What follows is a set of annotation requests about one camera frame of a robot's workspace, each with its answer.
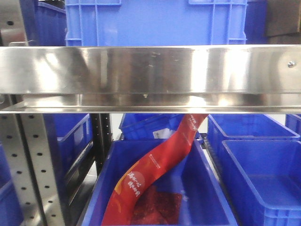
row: shelving rack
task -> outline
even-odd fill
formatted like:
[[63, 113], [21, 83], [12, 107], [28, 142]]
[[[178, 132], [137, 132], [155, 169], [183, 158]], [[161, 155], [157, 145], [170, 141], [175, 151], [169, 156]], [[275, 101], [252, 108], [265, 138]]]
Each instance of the shelving rack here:
[[49, 113], [92, 113], [94, 148], [70, 170], [73, 189], [94, 160], [101, 168], [111, 144], [108, 113], [301, 113], [301, 46], [35, 47], [32, 15], [30, 0], [1, 1], [0, 139], [26, 225], [79, 218]]

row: blue plastic crate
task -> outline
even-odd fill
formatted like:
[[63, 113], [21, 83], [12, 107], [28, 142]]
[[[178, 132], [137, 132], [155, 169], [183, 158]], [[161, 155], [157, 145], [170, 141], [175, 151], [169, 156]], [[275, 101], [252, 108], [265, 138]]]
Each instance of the blue plastic crate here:
[[265, 36], [267, 7], [267, 0], [248, 0], [245, 24], [247, 44], [268, 43], [268, 38]]
[[287, 114], [285, 126], [301, 135], [301, 114]]
[[8, 181], [0, 186], [0, 225], [20, 226], [23, 216], [14, 186]]
[[39, 1], [36, 10], [41, 46], [65, 46], [67, 21], [64, 9]]
[[300, 135], [265, 114], [211, 114], [207, 138], [219, 159], [223, 140], [300, 140]]
[[[116, 141], [97, 180], [83, 226], [100, 225], [110, 195], [120, 177], [162, 140]], [[200, 145], [194, 142], [190, 154], [155, 182], [159, 191], [183, 196], [179, 224], [237, 226], [222, 190]]]
[[67, 172], [83, 148], [92, 140], [89, 114], [54, 114], [63, 169]]
[[23, 215], [11, 182], [8, 163], [0, 144], [0, 225], [20, 226]]
[[66, 0], [68, 46], [245, 44], [247, 0]]
[[223, 141], [222, 179], [244, 226], [301, 225], [301, 143]]
[[183, 114], [123, 114], [119, 129], [126, 140], [165, 139], [176, 131]]

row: hole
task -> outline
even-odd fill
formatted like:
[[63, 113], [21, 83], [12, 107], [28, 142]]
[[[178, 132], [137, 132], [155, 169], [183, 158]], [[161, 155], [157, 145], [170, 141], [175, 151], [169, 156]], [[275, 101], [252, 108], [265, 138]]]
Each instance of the hole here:
[[8, 26], [13, 26], [15, 24], [14, 21], [7, 21], [6, 23], [8, 24]]

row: stainless steel shelf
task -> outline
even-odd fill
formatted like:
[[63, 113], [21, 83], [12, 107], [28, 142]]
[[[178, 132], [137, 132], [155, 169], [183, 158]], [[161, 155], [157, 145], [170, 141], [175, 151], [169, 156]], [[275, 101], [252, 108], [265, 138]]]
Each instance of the stainless steel shelf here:
[[301, 45], [2, 47], [1, 113], [301, 111]]

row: screw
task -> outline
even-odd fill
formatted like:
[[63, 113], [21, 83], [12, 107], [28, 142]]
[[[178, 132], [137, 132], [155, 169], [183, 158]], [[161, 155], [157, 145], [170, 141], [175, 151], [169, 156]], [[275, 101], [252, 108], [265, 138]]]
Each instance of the screw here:
[[287, 66], [288, 66], [289, 68], [292, 68], [292, 67], [295, 67], [295, 66], [296, 66], [296, 63], [295, 63], [294, 61], [290, 61], [290, 62], [288, 62]]

